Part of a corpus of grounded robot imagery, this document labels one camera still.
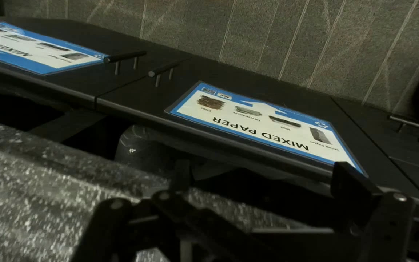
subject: label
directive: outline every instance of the label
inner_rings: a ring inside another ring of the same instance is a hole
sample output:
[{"label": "label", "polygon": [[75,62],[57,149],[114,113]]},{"label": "label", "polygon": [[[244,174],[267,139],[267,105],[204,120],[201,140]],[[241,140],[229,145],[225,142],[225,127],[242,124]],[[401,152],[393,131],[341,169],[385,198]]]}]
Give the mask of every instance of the label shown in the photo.
[{"label": "label", "polygon": [[0,63],[35,75],[54,75],[101,64],[107,57],[107,54],[72,43],[0,22]]},{"label": "label", "polygon": [[348,162],[364,174],[331,123],[209,83],[198,83],[169,114],[328,166]]}]

